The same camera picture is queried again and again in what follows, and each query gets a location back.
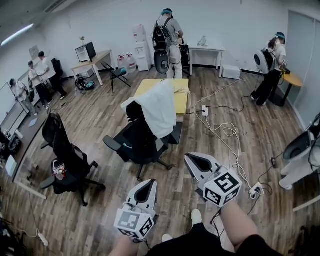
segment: air conditioner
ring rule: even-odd
[[[50,13],[56,13],[64,10],[67,8],[69,5],[73,4],[77,0],[56,0],[53,3],[51,3],[45,10],[44,12],[46,14]]]

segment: orange table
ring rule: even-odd
[[[302,87],[303,86],[302,80],[296,74],[294,74],[292,72],[290,74],[284,74],[282,76],[282,78],[284,81],[289,83],[289,86],[285,92],[284,97],[282,98],[280,95],[276,94],[277,86],[274,87],[274,89],[269,97],[269,100],[273,104],[275,104],[279,107],[283,107],[285,105],[285,102],[287,100],[287,97],[290,93],[292,86],[295,86],[295,87]]]

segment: chair wheel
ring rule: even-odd
[[[174,165],[174,164],[171,164],[171,165],[169,165],[166,169],[167,169],[168,171],[170,171],[173,167],[175,167],[175,165]]]
[[[103,185],[103,184],[101,184],[101,185],[99,185],[99,189],[100,189],[101,191],[106,190],[106,186]]]

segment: white sneaker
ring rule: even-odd
[[[191,212],[192,226],[202,223],[201,212],[198,209],[194,209]]]
[[[164,234],[164,235],[162,236],[162,243],[167,242],[167,241],[170,241],[170,240],[172,240],[172,239],[173,239],[173,238],[172,238],[171,235],[169,235],[169,234]]]

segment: chair armrest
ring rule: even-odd
[[[55,176],[51,176],[50,178],[47,178],[46,180],[42,181],[40,183],[40,188],[42,188],[43,190],[51,187],[56,181]]]
[[[121,144],[116,142],[113,138],[109,137],[108,135],[103,138],[104,144],[106,144],[110,149],[114,151],[118,151],[121,148]]]
[[[43,150],[44,148],[46,148],[50,145],[51,145],[51,143],[45,141],[44,143],[41,144],[41,149]]]

